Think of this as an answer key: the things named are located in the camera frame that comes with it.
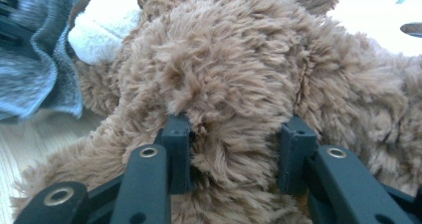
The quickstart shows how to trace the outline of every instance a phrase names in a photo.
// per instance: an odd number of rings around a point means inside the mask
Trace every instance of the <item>gray towel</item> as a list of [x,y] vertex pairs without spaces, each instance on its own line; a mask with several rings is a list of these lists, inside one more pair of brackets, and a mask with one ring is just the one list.
[[39,59],[0,47],[0,121],[16,122],[38,109],[82,114],[82,95],[67,43],[68,16],[78,0],[19,0],[10,19],[35,31]]

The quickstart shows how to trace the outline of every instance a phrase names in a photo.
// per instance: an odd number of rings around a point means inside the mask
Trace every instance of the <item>fabric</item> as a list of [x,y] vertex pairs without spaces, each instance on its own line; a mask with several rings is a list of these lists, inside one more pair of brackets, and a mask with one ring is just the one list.
[[38,59],[0,48],[0,121],[22,121],[38,109],[82,114],[82,95],[67,45],[67,20],[76,1],[19,0],[10,19],[35,32],[31,45]]

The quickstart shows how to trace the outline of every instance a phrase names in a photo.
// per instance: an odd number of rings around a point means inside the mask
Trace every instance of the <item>fluffy fur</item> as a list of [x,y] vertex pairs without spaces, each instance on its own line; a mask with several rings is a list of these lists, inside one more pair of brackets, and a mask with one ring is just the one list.
[[54,182],[92,189],[121,174],[181,112],[202,174],[172,197],[173,223],[311,223],[276,187],[275,133],[293,113],[379,180],[409,193],[422,183],[421,56],[389,55],[297,0],[138,1],[143,20],[116,60],[79,62],[86,104],[107,118],[23,173],[16,213]]

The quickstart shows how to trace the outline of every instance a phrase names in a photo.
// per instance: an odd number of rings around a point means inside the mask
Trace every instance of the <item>plush toy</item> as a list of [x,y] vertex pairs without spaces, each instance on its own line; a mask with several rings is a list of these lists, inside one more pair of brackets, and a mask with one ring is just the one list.
[[[85,104],[106,119],[23,173],[16,213],[55,182],[93,189],[122,174],[130,153],[183,112],[200,174],[195,191],[172,196],[173,223],[311,223],[276,185],[276,132],[294,113],[319,143],[349,148],[380,181],[414,194],[422,183],[422,56],[393,56],[347,34],[324,15],[336,1],[137,0],[139,9],[122,7],[133,30],[118,35],[109,54],[76,58]],[[85,3],[76,29],[84,14],[99,15]],[[103,28],[109,22],[90,19]]]

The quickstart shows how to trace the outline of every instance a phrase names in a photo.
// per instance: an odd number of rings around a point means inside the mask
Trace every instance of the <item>teddy bear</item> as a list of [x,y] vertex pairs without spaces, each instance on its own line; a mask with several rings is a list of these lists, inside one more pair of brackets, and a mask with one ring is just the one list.
[[199,175],[171,197],[172,223],[311,223],[277,188],[277,132],[294,114],[379,181],[410,194],[422,183],[422,56],[348,34],[325,16],[338,0],[136,1],[109,53],[75,57],[85,105],[105,120],[22,173],[16,214],[53,183],[92,190],[122,174],[181,113]]

